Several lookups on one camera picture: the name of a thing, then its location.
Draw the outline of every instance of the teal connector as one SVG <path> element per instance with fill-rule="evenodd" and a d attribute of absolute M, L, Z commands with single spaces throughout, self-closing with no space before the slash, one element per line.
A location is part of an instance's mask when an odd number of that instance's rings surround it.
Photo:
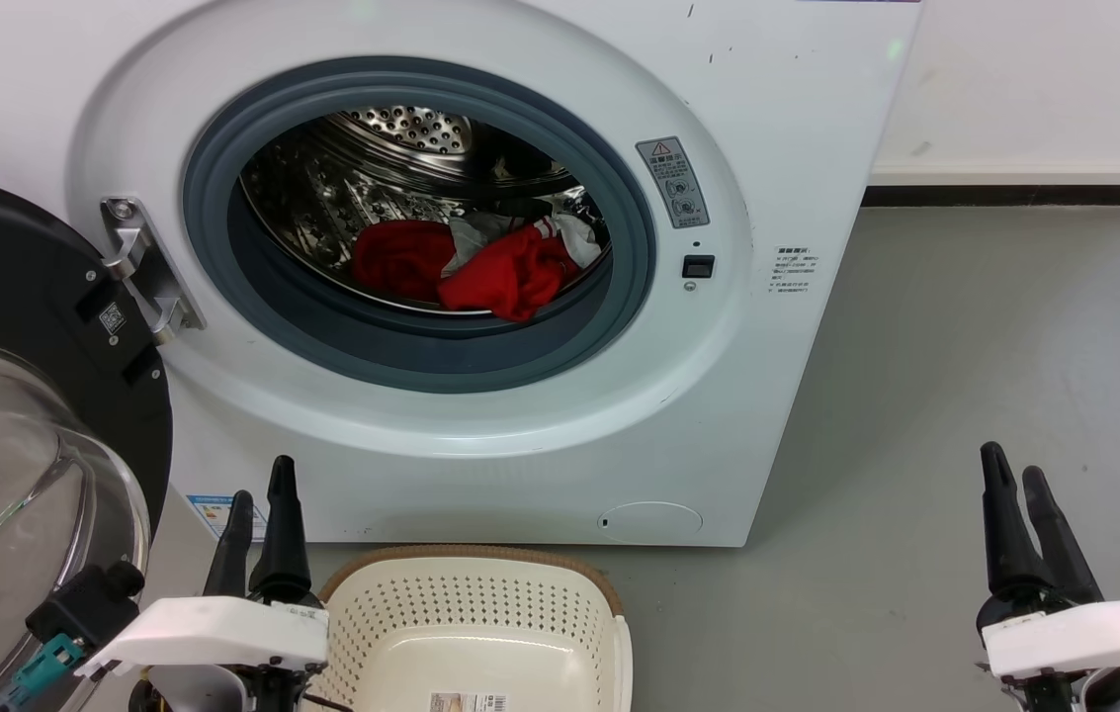
<path fill-rule="evenodd" d="M 21 712 L 58 677 L 71 673 L 84 659 L 84 649 L 72 643 L 71 637 L 66 634 L 54 636 L 24 667 L 19 667 L 10 684 L 0 692 L 0 712 Z"/>

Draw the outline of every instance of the black baseboard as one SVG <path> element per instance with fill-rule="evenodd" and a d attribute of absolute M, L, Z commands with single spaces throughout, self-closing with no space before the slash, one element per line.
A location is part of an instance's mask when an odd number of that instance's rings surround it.
<path fill-rule="evenodd" d="M 871 185 L 864 208 L 1120 206 L 1120 185 Z"/>

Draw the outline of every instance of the gray floor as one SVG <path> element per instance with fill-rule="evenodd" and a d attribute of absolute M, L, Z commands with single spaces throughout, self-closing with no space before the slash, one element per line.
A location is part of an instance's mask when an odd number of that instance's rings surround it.
<path fill-rule="evenodd" d="M 859 216 L 748 546 L 566 550 L 626 600 L 636 709 L 1010 709 L 972 665 L 986 440 L 1044 466 L 1120 598 L 1120 207 Z M 152 594 L 211 551 L 170 506 Z"/>

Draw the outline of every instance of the brown basket rim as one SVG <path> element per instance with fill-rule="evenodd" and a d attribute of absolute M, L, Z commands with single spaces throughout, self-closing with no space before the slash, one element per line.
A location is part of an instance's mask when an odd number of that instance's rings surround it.
<path fill-rule="evenodd" d="M 532 549 L 515 549 L 514 546 L 488 546 L 483 544 L 424 544 L 416 546 L 388 546 L 388 549 L 376 549 L 344 564 L 333 577 L 326 579 L 326 584 L 318 593 L 321 602 L 326 603 L 335 594 L 344 582 L 344 579 L 362 571 L 370 564 L 380 562 L 391 562 L 395 559 L 437 559 L 437 558 L 460 558 L 460 559 L 504 559 L 506 562 L 523 562 L 528 564 L 544 564 L 544 566 L 557 566 L 569 569 L 570 572 L 581 573 L 590 579 L 595 587 L 599 588 L 604 598 L 608 599 L 608 608 L 613 616 L 622 616 L 622 599 L 617 596 L 617 590 L 613 588 L 608 578 L 599 573 L 589 563 L 579 562 L 569 555 L 550 554 L 545 551 L 534 551 Z"/>

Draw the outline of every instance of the black cable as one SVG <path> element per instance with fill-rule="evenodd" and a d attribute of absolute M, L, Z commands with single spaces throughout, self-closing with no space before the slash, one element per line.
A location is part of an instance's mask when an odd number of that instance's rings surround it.
<path fill-rule="evenodd" d="M 318 697 L 316 694 L 306 693 L 306 700 L 309 700 L 309 702 L 315 704 L 321 704 L 324 708 L 335 709 L 335 712 L 353 712 L 351 708 L 343 706 L 342 703 L 333 702 L 332 700 L 327 700 L 325 697 Z"/>

